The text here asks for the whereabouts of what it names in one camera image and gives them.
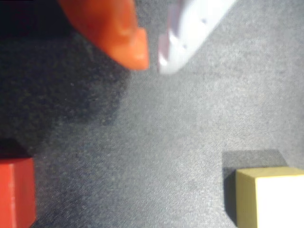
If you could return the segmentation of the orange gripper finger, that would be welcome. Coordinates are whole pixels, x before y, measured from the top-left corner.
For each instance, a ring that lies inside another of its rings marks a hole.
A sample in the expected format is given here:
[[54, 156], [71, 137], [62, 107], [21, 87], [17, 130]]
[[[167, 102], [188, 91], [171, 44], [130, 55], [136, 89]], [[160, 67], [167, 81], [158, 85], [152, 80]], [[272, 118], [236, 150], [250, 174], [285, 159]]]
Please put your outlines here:
[[71, 25], [111, 59], [130, 70], [149, 67], [148, 38], [133, 0], [60, 0]]

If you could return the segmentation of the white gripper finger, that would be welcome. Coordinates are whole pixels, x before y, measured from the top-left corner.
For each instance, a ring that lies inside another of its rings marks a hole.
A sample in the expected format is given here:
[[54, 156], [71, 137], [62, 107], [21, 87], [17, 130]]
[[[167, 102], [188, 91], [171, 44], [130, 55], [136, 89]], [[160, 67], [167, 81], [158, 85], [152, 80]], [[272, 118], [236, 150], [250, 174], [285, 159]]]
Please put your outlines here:
[[158, 42], [159, 73], [174, 74], [182, 69], [235, 3], [235, 0], [179, 0], [170, 5], [167, 28]]

